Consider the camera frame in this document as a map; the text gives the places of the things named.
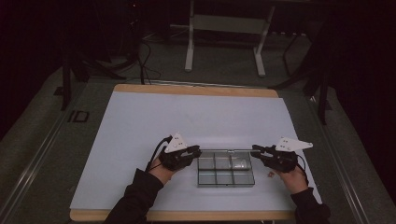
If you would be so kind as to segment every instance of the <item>person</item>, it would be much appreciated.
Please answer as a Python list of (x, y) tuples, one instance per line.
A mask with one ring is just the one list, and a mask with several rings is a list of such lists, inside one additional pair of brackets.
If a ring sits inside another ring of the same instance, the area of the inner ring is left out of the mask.
[[(297, 224), (329, 223), (329, 207), (317, 202), (313, 189), (307, 186), (304, 172), (299, 167), (289, 173), (274, 172), (283, 180), (297, 205), (295, 210)], [(133, 183), (126, 188), (123, 197), (108, 214), (104, 223), (146, 223), (146, 214), (154, 205), (158, 192), (175, 173), (176, 171), (163, 167), (158, 158), (151, 164), (148, 172), (136, 169)]]

